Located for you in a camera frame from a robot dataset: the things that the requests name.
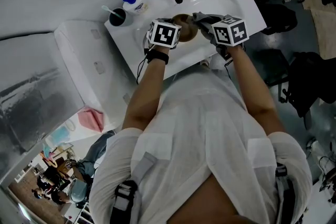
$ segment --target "toothbrush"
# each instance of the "toothbrush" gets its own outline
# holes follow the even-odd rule
[[[101,8],[102,8],[103,10],[106,10],[107,12],[112,13],[113,15],[116,15],[118,18],[120,18],[120,19],[122,19],[122,20],[125,20],[125,18],[123,18],[122,16],[120,16],[118,13],[113,12],[113,11],[110,10],[107,6],[103,5],[103,6],[101,6]]]

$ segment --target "brown bowl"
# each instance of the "brown bowl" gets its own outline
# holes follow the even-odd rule
[[[188,42],[192,40],[198,32],[198,28],[192,22],[192,17],[188,14],[177,14],[173,17],[174,24],[181,25],[179,42]]]

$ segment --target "harness strap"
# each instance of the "harness strap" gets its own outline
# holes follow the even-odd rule
[[[279,211],[276,224],[290,224],[295,207],[295,192],[293,183],[287,174],[287,168],[278,163],[275,172],[279,194]]]
[[[142,159],[135,167],[132,176],[119,184],[115,189],[115,200],[112,208],[110,223],[130,224],[138,223],[138,216],[141,207],[138,185],[153,167],[157,159],[148,152],[145,152]]]

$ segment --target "pink towel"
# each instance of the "pink towel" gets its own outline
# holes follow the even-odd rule
[[[89,108],[83,108],[78,114],[79,123],[91,130],[102,132],[104,129],[104,115],[103,113]]]

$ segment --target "soap bottle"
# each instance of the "soap bottle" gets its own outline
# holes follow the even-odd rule
[[[139,15],[144,13],[148,9],[148,5],[144,2],[144,0],[123,0],[124,4],[122,8],[127,12],[133,15]]]

